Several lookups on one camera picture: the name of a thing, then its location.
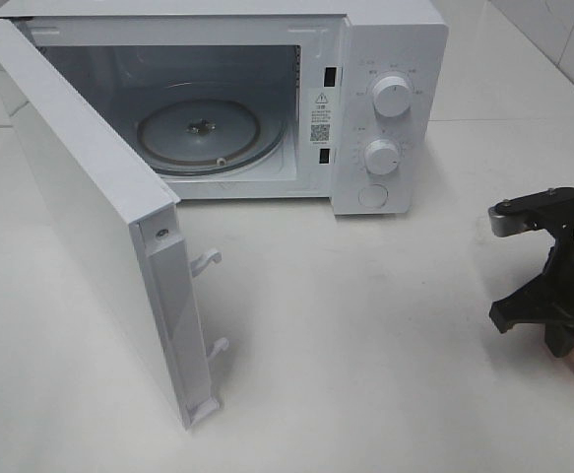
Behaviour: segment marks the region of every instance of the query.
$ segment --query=microwave oven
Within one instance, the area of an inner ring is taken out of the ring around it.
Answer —
[[[180,199],[408,210],[447,27],[428,0],[11,0],[0,96],[60,234],[188,427],[217,409]]]

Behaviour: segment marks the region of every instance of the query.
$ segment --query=timer knob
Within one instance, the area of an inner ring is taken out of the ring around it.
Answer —
[[[392,141],[372,141],[365,148],[365,167],[372,174],[389,174],[398,167],[400,160],[401,153]]]
[[[412,102],[412,86],[403,77],[392,74],[379,79],[372,88],[374,108],[381,115],[392,117],[403,113]]]

